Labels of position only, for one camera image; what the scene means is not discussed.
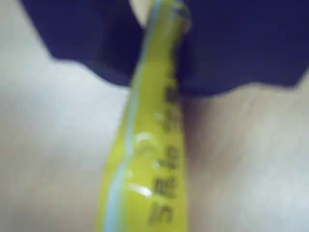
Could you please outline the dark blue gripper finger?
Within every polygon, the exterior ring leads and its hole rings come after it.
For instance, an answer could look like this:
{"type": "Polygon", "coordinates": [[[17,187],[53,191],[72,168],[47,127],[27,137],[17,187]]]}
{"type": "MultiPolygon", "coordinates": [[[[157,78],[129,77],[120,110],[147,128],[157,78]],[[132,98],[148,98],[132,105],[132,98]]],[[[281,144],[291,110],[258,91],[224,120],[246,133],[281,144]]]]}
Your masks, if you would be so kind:
{"type": "Polygon", "coordinates": [[[143,28],[127,0],[23,0],[49,53],[75,61],[102,79],[129,86],[143,28]]]}
{"type": "Polygon", "coordinates": [[[241,85],[293,87],[309,67],[306,0],[188,0],[180,90],[210,96],[241,85]]]}

